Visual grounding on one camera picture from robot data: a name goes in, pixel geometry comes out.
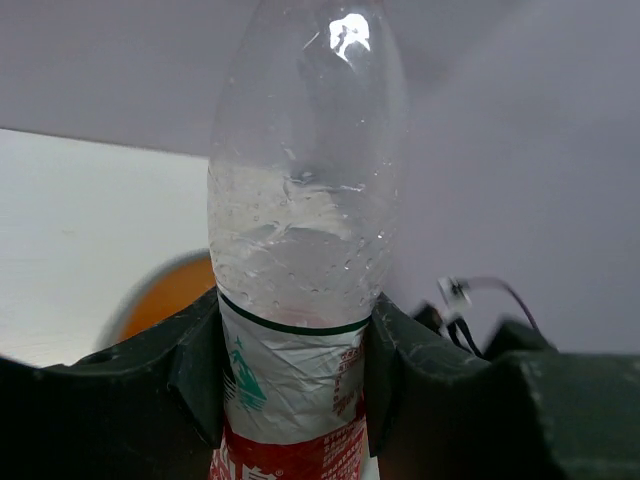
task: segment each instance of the plastic bottle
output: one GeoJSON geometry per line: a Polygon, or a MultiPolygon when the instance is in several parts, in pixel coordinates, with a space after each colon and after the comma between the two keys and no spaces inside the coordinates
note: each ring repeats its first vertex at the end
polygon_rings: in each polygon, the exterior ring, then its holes
{"type": "Polygon", "coordinates": [[[390,262],[405,83],[374,0],[264,0],[214,123],[228,428],[210,479],[358,478],[363,338],[390,262]]]}
{"type": "Polygon", "coordinates": [[[220,291],[281,324],[368,317],[396,231],[405,113],[381,2],[264,1],[214,124],[209,240],[220,291]]]}

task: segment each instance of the cable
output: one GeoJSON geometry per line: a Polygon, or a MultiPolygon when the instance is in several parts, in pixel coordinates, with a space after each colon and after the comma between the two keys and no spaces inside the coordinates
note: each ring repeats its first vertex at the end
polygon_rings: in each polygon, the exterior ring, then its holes
{"type": "Polygon", "coordinates": [[[451,338],[451,341],[456,347],[462,348],[463,350],[466,350],[469,353],[473,352],[473,354],[476,357],[479,357],[479,358],[483,357],[482,352],[480,352],[480,349],[478,348],[476,343],[473,341],[473,336],[471,335],[471,331],[469,330],[469,326],[467,325],[467,322],[465,322],[462,317],[458,316],[454,320],[449,322],[447,324],[447,332],[449,333],[449,338],[451,338]],[[467,342],[467,345],[469,345],[469,348],[471,349],[471,351],[469,351],[469,349],[465,348],[460,343],[460,339],[458,338],[458,332],[456,329],[460,330],[460,333],[462,333],[462,336],[467,342]]]}
{"type": "Polygon", "coordinates": [[[538,322],[536,322],[535,318],[533,318],[533,314],[529,307],[524,303],[522,297],[518,295],[518,293],[504,280],[498,277],[471,277],[471,278],[457,278],[455,281],[458,283],[458,286],[463,290],[478,290],[478,289],[487,289],[487,288],[495,288],[498,290],[506,291],[511,297],[516,301],[516,303],[522,309],[525,317],[531,324],[531,328],[533,328],[537,333],[540,333],[540,328],[538,328],[538,322]]]}

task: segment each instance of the clear plastic bottle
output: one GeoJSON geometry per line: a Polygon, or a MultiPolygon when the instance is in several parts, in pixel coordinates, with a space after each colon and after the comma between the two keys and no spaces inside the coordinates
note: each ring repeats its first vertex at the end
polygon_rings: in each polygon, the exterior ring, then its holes
{"type": "Polygon", "coordinates": [[[406,109],[380,1],[263,1],[214,124],[220,291],[280,324],[367,318],[396,231],[406,109]]]}

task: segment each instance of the bottle label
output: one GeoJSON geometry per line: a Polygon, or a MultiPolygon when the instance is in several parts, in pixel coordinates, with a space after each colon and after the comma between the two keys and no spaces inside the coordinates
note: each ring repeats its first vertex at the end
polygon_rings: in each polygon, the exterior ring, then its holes
{"type": "Polygon", "coordinates": [[[367,320],[288,327],[219,296],[226,427],[210,480],[359,478],[367,320]]]}

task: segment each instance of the white wall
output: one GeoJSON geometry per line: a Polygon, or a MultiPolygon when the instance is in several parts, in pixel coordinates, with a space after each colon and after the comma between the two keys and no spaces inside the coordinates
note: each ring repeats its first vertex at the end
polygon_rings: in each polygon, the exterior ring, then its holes
{"type": "MultiPolygon", "coordinates": [[[[560,347],[640,350],[640,4],[387,4],[414,104],[388,291],[496,273],[560,347]]],[[[0,0],[0,126],[206,154],[254,5],[0,0]]],[[[479,336],[511,308],[474,300],[479,336]]]]}

